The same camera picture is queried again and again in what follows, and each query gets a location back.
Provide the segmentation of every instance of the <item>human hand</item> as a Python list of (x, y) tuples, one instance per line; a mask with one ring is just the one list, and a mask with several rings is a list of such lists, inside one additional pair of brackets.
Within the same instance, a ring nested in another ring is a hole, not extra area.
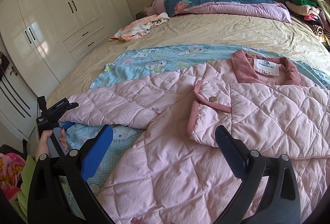
[[(49, 155), (49, 148), (47, 145), (47, 139), (52, 135), (52, 130), (45, 130), (42, 132), (39, 144), (36, 151), (36, 160), (39, 159), (39, 156), (41, 154), (47, 154)], [(65, 150), (68, 150), (68, 144), (66, 143), (66, 136), (64, 129), (61, 129), (61, 135), (59, 136), (59, 140), (61, 142), (61, 145), (65, 148)]]

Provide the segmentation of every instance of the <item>metal button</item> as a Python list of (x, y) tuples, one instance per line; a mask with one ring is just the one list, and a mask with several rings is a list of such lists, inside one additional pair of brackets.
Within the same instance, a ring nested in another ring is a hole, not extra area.
[(256, 150), (252, 150), (252, 151), (250, 151), (250, 153), (253, 157), (258, 157), (259, 156), (259, 152), (257, 152)]
[(214, 102), (217, 102), (218, 99), (215, 96), (211, 96), (211, 97), (209, 97), (209, 101), (214, 103)]
[(76, 150), (76, 149), (71, 150), (71, 151), (69, 152), (69, 155), (70, 155), (71, 157), (77, 156), (77, 155), (78, 155), (78, 150)]
[(288, 161), (288, 160), (289, 160), (289, 156), (286, 155), (286, 154), (282, 154), (281, 157), (282, 157), (282, 159), (285, 160), (285, 161)]
[(39, 160), (43, 161), (47, 158), (47, 154), (46, 153), (43, 153), (39, 156)]

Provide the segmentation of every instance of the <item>drawer handle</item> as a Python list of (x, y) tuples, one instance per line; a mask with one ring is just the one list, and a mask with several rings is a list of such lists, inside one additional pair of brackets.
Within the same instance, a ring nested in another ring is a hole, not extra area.
[(31, 33), (31, 36), (33, 37), (33, 39), (36, 40), (34, 35), (32, 34), (31, 28), (29, 28), (29, 30), (30, 30), (30, 33)]
[[(75, 3), (73, 2), (72, 0), (72, 3), (73, 3), (73, 6), (75, 6)], [(77, 12), (77, 7), (75, 6), (75, 11)]]
[(30, 40), (30, 38), (29, 38), (29, 35), (27, 34), (26, 31), (24, 31), (24, 32), (25, 32), (25, 34), (26, 34), (26, 36), (27, 36), (27, 39), (29, 40), (29, 42), (30, 42), (30, 44), (31, 44), (32, 42), (31, 42), (31, 40)]
[(68, 2), (68, 4), (69, 4), (69, 6), (70, 6), (70, 8), (71, 8), (71, 11), (72, 11), (72, 13), (73, 13), (73, 9), (72, 9), (72, 7), (71, 7), (71, 4), (70, 4), (70, 2)]

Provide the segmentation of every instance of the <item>finger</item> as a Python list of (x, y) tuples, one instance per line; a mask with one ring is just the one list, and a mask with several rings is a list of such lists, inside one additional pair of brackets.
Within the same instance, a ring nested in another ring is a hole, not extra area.
[(59, 138), (60, 141), (66, 142), (66, 138), (64, 138), (63, 136), (59, 136), (58, 138)]
[(39, 143), (42, 144), (46, 144), (47, 143), (47, 139), (52, 135), (53, 131), (50, 130), (44, 130), (41, 134), (41, 138)]
[(66, 138), (66, 133), (64, 129), (61, 129), (61, 136), (63, 136), (64, 138)]
[(65, 150), (68, 150), (68, 144), (66, 142), (61, 141), (61, 145), (63, 146), (63, 148), (65, 148)]

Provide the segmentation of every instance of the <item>light blue blanket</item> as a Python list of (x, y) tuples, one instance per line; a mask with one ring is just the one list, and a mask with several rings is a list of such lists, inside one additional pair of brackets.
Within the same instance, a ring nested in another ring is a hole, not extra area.
[[(229, 59), (230, 55), (243, 49), (251, 55), (265, 57), (282, 57), (275, 52), (260, 49), (252, 49), (238, 45), (205, 45), (205, 44), (182, 44), (165, 47), (155, 47), (139, 50), (125, 51), (113, 63), (106, 64), (104, 71), (94, 80), (90, 90), (109, 87), (121, 81), (137, 79), (142, 76), (158, 72), (167, 72), (186, 67), (206, 63), (208, 61)], [(298, 71), (313, 80), (322, 88), (330, 89), (330, 77), (322, 71), (311, 68), (303, 62), (291, 61), (297, 66)], [(75, 124), (67, 130), (69, 149), (79, 149), (83, 143), (95, 137), (102, 126), (90, 127), (83, 124)], [(129, 149), (143, 130), (130, 127), (116, 126), (113, 128), (113, 142), (110, 145), (95, 176), (88, 179), (88, 184), (97, 196), (105, 181), (117, 165), (124, 152)], [(73, 211), (82, 216), (75, 203), (70, 189), (67, 191), (69, 203)]]

